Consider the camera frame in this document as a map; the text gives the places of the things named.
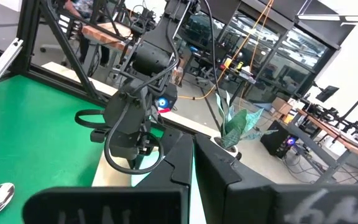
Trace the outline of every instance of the black monitor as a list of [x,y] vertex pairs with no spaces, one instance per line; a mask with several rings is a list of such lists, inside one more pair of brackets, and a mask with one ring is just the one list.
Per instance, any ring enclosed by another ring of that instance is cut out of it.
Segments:
[[323,89],[322,92],[320,94],[318,94],[316,96],[316,99],[321,101],[321,102],[325,102],[326,100],[328,100],[328,98],[330,98],[335,92],[338,91],[338,87],[335,86],[327,86],[327,88]]

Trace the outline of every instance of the green table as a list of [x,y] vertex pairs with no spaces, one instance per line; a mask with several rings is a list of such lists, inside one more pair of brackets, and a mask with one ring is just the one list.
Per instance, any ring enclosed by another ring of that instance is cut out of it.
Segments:
[[98,107],[20,75],[0,83],[0,184],[16,188],[0,223],[22,223],[24,202],[39,190],[91,186],[103,145],[74,122],[90,108]]

